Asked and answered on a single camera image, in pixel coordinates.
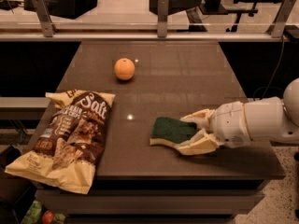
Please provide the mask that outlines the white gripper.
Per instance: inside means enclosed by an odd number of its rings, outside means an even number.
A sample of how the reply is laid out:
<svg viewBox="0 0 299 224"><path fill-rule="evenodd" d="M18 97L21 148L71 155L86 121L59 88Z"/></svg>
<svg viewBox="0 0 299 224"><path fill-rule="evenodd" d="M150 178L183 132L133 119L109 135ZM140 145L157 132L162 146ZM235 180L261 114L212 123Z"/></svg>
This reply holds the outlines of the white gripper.
<svg viewBox="0 0 299 224"><path fill-rule="evenodd" d="M202 109L180 119L196 124L198 131L190 140L175 145L182 155L192 156L215 151L221 145L229 148L250 144L244 104L233 102L214 109Z"/></svg>

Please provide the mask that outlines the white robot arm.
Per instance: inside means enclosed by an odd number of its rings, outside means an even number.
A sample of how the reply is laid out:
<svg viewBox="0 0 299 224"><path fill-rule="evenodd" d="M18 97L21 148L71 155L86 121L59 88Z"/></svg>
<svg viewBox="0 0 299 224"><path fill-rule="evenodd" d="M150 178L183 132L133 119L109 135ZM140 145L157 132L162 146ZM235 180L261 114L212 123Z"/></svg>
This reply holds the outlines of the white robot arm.
<svg viewBox="0 0 299 224"><path fill-rule="evenodd" d="M182 118L197 124L199 132L176 146L183 155L209 153L219 147L244 147L264 140L296 143L299 140L299 79L282 98L239 101L215 110L200 110Z"/></svg>

